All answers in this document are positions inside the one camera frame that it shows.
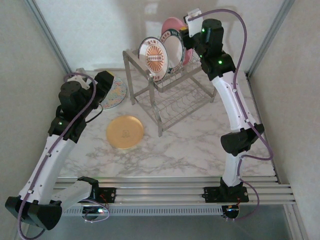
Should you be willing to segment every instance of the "white plate with orange design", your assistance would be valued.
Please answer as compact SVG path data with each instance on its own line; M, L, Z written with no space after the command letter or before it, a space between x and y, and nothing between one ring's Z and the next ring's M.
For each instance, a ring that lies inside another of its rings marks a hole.
M168 53L163 43L155 37L147 37L142 41L138 58L147 66L155 82L161 81L169 68Z

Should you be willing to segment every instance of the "cable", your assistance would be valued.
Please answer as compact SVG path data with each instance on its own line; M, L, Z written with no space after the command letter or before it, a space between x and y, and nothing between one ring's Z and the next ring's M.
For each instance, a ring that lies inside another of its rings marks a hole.
M89 198L83 199L82 201L87 201L87 202L90 202L90 203L93 203L93 204L97 204L97 205L99 205L100 207L104 208L104 209L106 210L106 212L107 212L107 216L106 216L105 218L103 218L103 219L100 219L100 220L87 220L87 215L88 215L88 213L92 210L92 208L91 208L91 209L89 209L89 210L85 213L85 215L84 215L84 221L85 221L85 222L89 222L89 223L92 223L92 224L93 224L93 223L102 222L102 221L104 221L104 220L107 220L107 219L110 217L110 211L109 211L109 209L108 209L106 206L104 206L103 204L101 204L101 203L99 203L99 202L97 202L97 201L95 201L95 200L89 199Z
M239 19L239 21L240 21L240 23L241 23L241 25L243 27L243 34L244 34L243 46L242 46L242 50L241 50L241 54L240 54L240 57L239 57L239 61L238 61L238 64L236 66L235 73L234 73L234 76L233 76L233 89L235 90L234 94L235 94L236 100L237 100L237 102L238 102L238 104L239 104L239 106L241 108L243 116L247 120L249 118L248 118L247 112L245 110L245 107L244 107L243 103L241 102L239 93L237 91L237 84L236 84L237 83L237 75L238 75L238 72L239 72L239 67L240 67L242 59L244 57L244 53L245 53L245 49L246 49L246 45L247 45L247 38L248 38L247 27L246 27L246 24L245 24L244 20L242 19L242 17L237 12L229 10L229 9L223 9L223 8L204 12L204 13L198 15L198 16L191 17L188 21L193 21L195 19L198 19L198 18L201 18L201 17L209 15L209 14L213 14L213 13L229 13L229 14L233 14L234 16L236 16ZM239 217L239 218L237 218L237 220L245 219L245 218L249 217L254 212L256 212L256 210L258 209L258 207L260 205L260 198L259 198L259 194L258 194L257 190L250 183L244 181L240 177L240 167L241 167L243 158L252 158L252 159L257 159L257 160L262 160L262 161L269 161L274 157L274 152L272 151L272 149L269 146L269 144L267 143L267 141L261 136L261 134L256 130L256 128L253 126L253 124L251 122L247 121L247 123L250 126L250 128L252 128L252 130L255 132L255 134L258 136L258 138L263 142L263 144L266 146L266 148L268 149L269 157L263 158L263 157L252 156L252 155L247 155L247 154L241 156L241 158L239 160L239 164L238 164L238 168L237 168L237 173L236 174L237 174L237 176L238 176L238 178L239 178L239 180L241 182L247 184L254 191L254 193L256 195L256 198L257 198L257 202L256 202L256 207L254 208L254 210L251 213L247 214L246 216Z
M90 122L92 122L93 120L95 120L100 114L102 114L102 112L104 111L104 107L99 103L100 107L101 107L101 111L95 115L93 118L91 118L90 120L86 121L85 123L88 124Z
M23 232L22 232L22 229L21 229L21 223L22 223L22 212L23 212L23 209L26 205L26 202L28 200L28 197L30 196L30 193L29 191L32 191L35 187L35 184L39 178L39 175L42 171L42 169L44 168L44 165L45 163L47 162L48 158L49 158L49 155L52 153L52 151L54 150L54 148L57 146L57 144L59 143L59 141L64 137L64 135L67 133L67 131L71 128L71 126L74 124L74 122L84 113L84 111L91 105L91 103L93 102L95 96L96 96L96 92L97 92L97 86L96 86L96 81L89 75L86 75L84 73L80 73L80 72L71 72L69 74L67 74L66 76L64 76L63 80L66 82L67 81L67 78L68 77L71 77L71 76L74 76L74 75L79 75L79 76L83 76L83 77L86 77L88 79L90 79L92 81L92 84L93 84L93 92L92 92L92 96L89 100L89 102L84 106L84 108L71 120L71 122L68 124L68 126L64 129L64 131L61 133L61 135L55 140L55 142L52 144L52 146L49 148L48 150L48 154L45 155L45 157L43 158L38 170L36 171L35 175L34 175L34 178L32 180L32 183L30 185L30 188L27 192L27 194L25 195L25 197L23 198L22 200L22 203L21 203L21 206L19 208L19 212L18 212L18 217L17 217L17 220L18 220L18 233L19 233L19 236L20 238L22 238L23 240L35 240L37 238L39 238L44 232L45 232L45 229L43 229L39 235L35 236L35 237L26 237Z

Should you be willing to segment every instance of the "metal wire rack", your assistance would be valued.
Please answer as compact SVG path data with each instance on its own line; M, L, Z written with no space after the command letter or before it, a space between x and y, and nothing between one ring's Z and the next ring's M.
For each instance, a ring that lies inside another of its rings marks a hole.
M138 104L158 126L158 135L169 129L207 103L213 103L216 89L209 90L194 75L200 72L199 57L194 54L179 71L154 82L149 69L138 59L137 50L123 51L123 61L132 105ZM145 88L134 93L131 63L148 81Z

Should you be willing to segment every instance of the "stainless steel dish rack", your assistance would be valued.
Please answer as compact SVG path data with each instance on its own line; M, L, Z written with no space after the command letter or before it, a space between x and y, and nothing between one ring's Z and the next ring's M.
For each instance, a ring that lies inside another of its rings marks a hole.
M194 75L202 70L199 57L195 53L188 64L158 82L154 82L150 70L138 59L138 50L123 51L123 61L131 103L134 105L137 101L157 124L159 137L163 131L205 104L214 102L217 90L209 90L194 78ZM134 92L129 63L147 80L147 86L138 92Z

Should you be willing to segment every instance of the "plate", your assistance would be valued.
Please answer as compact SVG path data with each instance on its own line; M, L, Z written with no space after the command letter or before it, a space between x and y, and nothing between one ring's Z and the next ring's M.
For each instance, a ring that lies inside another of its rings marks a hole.
M142 41L138 58L147 66L155 82L161 81L168 72L168 53L163 43L155 37L147 37Z
M182 43L180 32L170 28L162 34L160 41L168 53L168 74L172 74L181 68L185 59L186 49Z
M127 95L127 85L119 78L115 77L112 87L105 99L101 102L103 109L111 109L120 104Z
M106 128L106 139L115 148L129 149L141 141L144 132L144 126L139 119L123 115L110 122Z
M168 29L175 29L177 31L179 31L181 28L183 27L187 27L186 24L184 24L179 18L176 17L169 17L167 20L164 21L163 25L162 25L162 29L161 29L161 34L163 34L165 31L167 31ZM185 50L185 55L184 55L184 60L182 65L186 65L193 54L193 49L189 49L189 50Z

